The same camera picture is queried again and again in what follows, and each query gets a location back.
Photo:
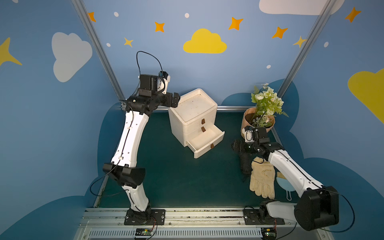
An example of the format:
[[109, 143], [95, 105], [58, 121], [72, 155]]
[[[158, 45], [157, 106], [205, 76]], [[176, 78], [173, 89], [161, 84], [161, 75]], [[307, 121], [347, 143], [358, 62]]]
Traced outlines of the aluminium corner post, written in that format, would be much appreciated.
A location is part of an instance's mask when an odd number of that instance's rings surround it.
[[121, 103], [121, 109], [123, 111], [126, 111], [126, 98], [123, 93], [123, 90], [119, 84], [119, 81], [116, 77], [116, 74], [114, 73], [112, 66], [108, 60], [108, 57], [106, 55], [105, 50], [103, 49], [102, 43], [97, 35], [97, 32], [92, 24], [91, 18], [88, 15], [86, 6], [83, 1], [81, 0], [72, 0], [72, 3], [75, 7], [75, 10], [80, 17], [83, 26], [93, 44], [93, 47], [95, 48], [95, 51], [104, 67], [104, 70], [110, 80], [110, 83], [115, 91], [115, 94], [117, 95], [119, 102]]
[[326, 1], [322, 11], [320, 12], [320, 15], [316, 19], [313, 27], [311, 28], [307, 40], [304, 43], [304, 46], [301, 47], [301, 50], [299, 51], [293, 65], [291, 66], [287, 76], [285, 77], [283, 83], [281, 84], [279, 90], [278, 90], [278, 97], [282, 98], [284, 94], [286, 93], [287, 89], [289, 88], [290, 84], [293, 82], [296, 74], [298, 73], [300, 67], [304, 63], [305, 59], [307, 58], [308, 54], [310, 53], [314, 43], [316, 42], [318, 36], [320, 35], [321, 31], [325, 27], [328, 19], [332, 15], [332, 10], [334, 8], [334, 5], [337, 3], [337, 0], [328, 0]]

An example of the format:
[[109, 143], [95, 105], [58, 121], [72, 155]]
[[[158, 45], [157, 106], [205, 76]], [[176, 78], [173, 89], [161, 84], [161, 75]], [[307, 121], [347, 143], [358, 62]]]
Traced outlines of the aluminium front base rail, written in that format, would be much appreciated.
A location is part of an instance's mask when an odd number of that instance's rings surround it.
[[306, 231], [285, 220], [284, 225], [246, 225], [240, 208], [160, 208], [165, 223], [125, 226], [127, 209], [90, 208], [75, 234], [76, 240], [332, 240], [324, 230]]

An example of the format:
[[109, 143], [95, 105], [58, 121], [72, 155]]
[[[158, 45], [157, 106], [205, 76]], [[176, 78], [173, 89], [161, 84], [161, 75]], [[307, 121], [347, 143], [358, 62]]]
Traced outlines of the beige work glove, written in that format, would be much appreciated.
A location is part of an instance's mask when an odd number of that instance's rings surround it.
[[262, 158], [256, 157], [252, 161], [250, 190], [264, 199], [275, 198], [275, 168]]

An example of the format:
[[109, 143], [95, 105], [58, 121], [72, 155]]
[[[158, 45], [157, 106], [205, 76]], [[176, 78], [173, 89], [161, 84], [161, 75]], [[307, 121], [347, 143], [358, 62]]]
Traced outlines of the light blue hand brush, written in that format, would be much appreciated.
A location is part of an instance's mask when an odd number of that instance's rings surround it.
[[295, 192], [295, 188], [291, 183], [286, 179], [286, 177], [281, 173], [277, 172], [276, 181], [278, 185], [286, 191], [286, 198], [288, 201], [292, 201], [292, 192]]

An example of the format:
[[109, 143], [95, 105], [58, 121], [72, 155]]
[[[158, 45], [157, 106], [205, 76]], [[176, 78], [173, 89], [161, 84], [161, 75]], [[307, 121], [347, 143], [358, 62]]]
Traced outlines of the terracotta flower pot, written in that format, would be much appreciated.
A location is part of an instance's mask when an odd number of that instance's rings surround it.
[[[245, 112], [244, 112], [244, 115], [243, 115], [243, 119], [242, 119], [242, 125], [241, 125], [241, 136], [243, 139], [245, 139], [245, 131], [244, 131], [244, 128], [247, 127], [247, 126], [251, 126], [252, 125], [252, 117], [254, 115], [254, 113], [257, 111], [257, 108], [256, 107], [253, 107], [253, 108], [249, 108], [247, 109]], [[267, 127], [266, 128], [266, 131], [267, 133], [269, 131], [271, 131], [271, 129], [273, 128], [273, 126], [275, 125], [275, 117], [273, 116], [268, 116], [270, 122], [271, 122], [271, 126], [270, 127]]]

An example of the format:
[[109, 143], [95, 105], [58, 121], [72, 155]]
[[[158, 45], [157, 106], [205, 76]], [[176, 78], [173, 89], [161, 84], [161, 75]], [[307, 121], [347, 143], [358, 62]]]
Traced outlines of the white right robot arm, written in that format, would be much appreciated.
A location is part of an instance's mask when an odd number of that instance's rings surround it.
[[231, 147], [239, 155], [243, 174], [250, 177], [251, 190], [267, 197], [267, 191], [273, 190], [275, 171], [279, 171], [300, 198], [296, 204], [271, 199], [262, 208], [263, 217], [295, 221], [306, 231], [339, 223], [339, 194], [335, 188], [314, 179], [281, 144], [271, 142], [266, 128], [246, 126], [242, 134], [243, 139], [235, 140]]

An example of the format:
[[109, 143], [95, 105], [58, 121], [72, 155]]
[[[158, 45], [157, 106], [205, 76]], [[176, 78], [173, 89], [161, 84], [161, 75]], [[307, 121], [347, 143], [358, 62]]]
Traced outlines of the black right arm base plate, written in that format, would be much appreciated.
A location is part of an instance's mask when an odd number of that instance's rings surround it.
[[285, 221], [281, 218], [271, 217], [266, 210], [245, 207], [243, 217], [246, 225], [284, 225]]

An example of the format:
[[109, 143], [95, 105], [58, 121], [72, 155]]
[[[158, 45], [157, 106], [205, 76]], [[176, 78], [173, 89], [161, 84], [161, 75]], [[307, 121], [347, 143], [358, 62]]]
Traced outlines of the aluminium right corner post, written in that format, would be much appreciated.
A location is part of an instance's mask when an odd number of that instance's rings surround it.
[[313, 27], [311, 28], [307, 40], [304, 43], [304, 46], [301, 47], [301, 50], [299, 51], [293, 65], [291, 66], [287, 76], [285, 77], [283, 83], [281, 84], [279, 90], [278, 90], [278, 97], [282, 98], [284, 94], [286, 93], [287, 89], [289, 88], [290, 84], [293, 82], [296, 74], [298, 73], [300, 67], [304, 63], [305, 59], [307, 58], [308, 54], [310, 53], [314, 43], [316, 42], [318, 36], [320, 35], [321, 31], [325, 27], [328, 19], [332, 15], [332, 10], [334, 8], [334, 5], [337, 3], [337, 0], [328, 0], [326, 1], [322, 11], [320, 12], [320, 15], [316, 19]]

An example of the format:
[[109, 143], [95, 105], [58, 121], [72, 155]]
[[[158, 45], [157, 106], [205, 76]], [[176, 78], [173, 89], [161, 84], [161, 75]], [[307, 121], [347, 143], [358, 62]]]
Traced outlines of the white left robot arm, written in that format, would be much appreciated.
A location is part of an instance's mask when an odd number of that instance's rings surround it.
[[143, 218], [149, 217], [151, 207], [143, 186], [146, 170], [137, 167], [140, 141], [153, 111], [159, 106], [176, 108], [180, 99], [178, 93], [130, 96], [126, 100], [125, 125], [117, 150], [111, 162], [103, 166], [103, 172], [126, 192], [130, 212]]

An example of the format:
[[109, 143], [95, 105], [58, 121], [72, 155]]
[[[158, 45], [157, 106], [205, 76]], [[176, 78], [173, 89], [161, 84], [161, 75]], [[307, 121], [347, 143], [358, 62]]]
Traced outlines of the aluminium back frame rail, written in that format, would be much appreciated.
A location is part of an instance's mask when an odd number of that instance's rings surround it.
[[169, 109], [172, 111], [179, 111], [179, 112], [198, 112], [203, 113], [208, 110], [213, 109], [216, 107], [217, 112], [244, 112], [248, 108], [251, 108], [251, 106], [200, 106], [198, 104], [190, 104], [190, 105], [179, 105], [177, 108], [171, 108], [171, 107], [164, 107], [159, 106], [155, 110], [152, 111], [152, 113], [167, 113]]

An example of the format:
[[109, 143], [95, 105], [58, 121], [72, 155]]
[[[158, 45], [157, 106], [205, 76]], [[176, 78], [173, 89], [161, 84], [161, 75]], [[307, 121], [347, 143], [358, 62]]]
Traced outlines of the white green artificial flowers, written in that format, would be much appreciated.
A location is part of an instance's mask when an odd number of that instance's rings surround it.
[[288, 117], [288, 114], [282, 110], [284, 101], [278, 97], [268, 83], [263, 84], [261, 89], [254, 86], [251, 100], [256, 105], [255, 113], [252, 116], [252, 126], [255, 128], [270, 128], [273, 125], [270, 117], [275, 117], [276, 114]]

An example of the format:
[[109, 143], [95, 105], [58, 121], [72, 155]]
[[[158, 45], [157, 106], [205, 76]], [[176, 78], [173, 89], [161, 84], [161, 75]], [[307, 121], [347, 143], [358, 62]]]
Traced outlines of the aluminium left corner post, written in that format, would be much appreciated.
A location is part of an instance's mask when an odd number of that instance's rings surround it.
[[119, 84], [119, 81], [116, 77], [116, 74], [114, 73], [112, 66], [108, 60], [108, 57], [106, 55], [105, 50], [103, 49], [102, 43], [97, 35], [97, 32], [92, 24], [91, 18], [88, 15], [86, 6], [83, 1], [81, 0], [72, 0], [72, 3], [75, 7], [75, 10], [80, 17], [83, 26], [93, 44], [93, 47], [95, 48], [95, 51], [104, 67], [104, 70], [110, 80], [110, 83], [115, 91], [115, 94], [117, 95], [119, 102], [121, 103], [121, 109], [123, 111], [126, 111], [126, 98], [123, 93], [123, 90]]

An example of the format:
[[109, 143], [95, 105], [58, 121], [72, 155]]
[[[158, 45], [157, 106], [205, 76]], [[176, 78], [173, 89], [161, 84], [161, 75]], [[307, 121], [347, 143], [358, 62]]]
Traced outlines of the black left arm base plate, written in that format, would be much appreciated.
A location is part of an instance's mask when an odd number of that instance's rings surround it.
[[154, 209], [150, 212], [136, 212], [129, 209], [126, 213], [124, 225], [125, 226], [139, 226], [139, 225], [159, 225], [165, 223], [166, 210]]

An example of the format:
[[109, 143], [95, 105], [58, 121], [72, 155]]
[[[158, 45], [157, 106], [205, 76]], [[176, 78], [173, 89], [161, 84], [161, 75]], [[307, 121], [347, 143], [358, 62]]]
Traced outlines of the white drawer cabinet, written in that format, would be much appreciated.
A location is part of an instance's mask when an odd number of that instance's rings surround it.
[[172, 134], [198, 159], [224, 138], [216, 125], [218, 104], [202, 89], [181, 96], [177, 108], [169, 108]]

